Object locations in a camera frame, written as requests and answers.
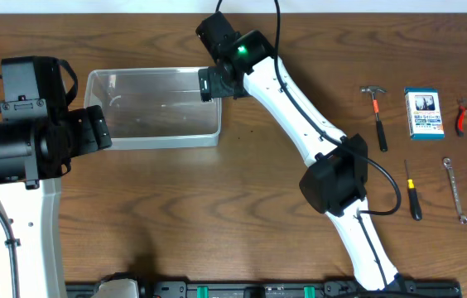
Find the blue white cardboard box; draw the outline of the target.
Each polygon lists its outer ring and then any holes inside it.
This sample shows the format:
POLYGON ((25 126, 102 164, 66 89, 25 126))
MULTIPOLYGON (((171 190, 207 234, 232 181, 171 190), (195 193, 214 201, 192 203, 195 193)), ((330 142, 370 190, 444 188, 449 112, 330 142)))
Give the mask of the blue white cardboard box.
POLYGON ((433 88, 404 89, 409 134, 412 140, 441 140, 445 130, 439 93, 433 88))

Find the small claw hammer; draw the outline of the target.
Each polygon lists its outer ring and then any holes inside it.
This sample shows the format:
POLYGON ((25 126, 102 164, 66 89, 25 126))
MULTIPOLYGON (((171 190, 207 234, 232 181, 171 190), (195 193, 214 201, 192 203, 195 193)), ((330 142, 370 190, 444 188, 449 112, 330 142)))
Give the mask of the small claw hammer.
POLYGON ((387 90, 377 85, 361 86, 359 89, 361 93, 371 95, 373 112, 374 112, 375 122, 376 122, 376 129, 377 129, 377 134, 378 134, 379 148, 382 152, 386 152, 388 150, 388 143, 385 137, 383 123, 379 115, 379 106, 378 106, 378 100, 377 100, 376 94, 377 93, 385 94, 387 90))

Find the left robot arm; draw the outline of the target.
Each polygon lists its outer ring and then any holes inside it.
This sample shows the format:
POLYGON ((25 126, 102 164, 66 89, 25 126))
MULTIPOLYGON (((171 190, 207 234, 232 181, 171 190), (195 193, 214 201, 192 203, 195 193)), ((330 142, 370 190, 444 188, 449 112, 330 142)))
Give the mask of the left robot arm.
POLYGON ((62 177, 77 156, 112 140, 102 109, 71 109, 70 64, 49 56, 2 60, 0 80, 0 296, 64 297, 62 177))

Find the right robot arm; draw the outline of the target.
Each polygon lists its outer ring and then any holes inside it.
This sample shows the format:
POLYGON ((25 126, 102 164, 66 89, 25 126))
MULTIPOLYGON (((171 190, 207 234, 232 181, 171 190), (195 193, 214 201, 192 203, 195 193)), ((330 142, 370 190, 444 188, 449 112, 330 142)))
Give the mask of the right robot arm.
POLYGON ((388 290, 398 270, 373 225, 365 187, 370 166, 381 174, 386 170, 368 158, 365 140, 347 137, 318 111, 287 73, 278 45, 260 31, 243 35, 215 12, 195 33, 214 61, 198 72, 202 101, 252 97, 274 117, 306 165, 301 193, 335 226, 355 280, 367 291, 388 290))

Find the clear plastic container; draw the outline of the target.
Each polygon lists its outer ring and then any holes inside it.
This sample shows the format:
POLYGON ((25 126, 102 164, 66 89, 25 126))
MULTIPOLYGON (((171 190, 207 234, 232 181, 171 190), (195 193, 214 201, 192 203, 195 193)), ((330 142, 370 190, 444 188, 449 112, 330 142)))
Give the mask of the clear plastic container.
POLYGON ((222 101, 200 97, 199 67, 93 70, 84 106, 101 107, 113 151, 215 147, 222 101))

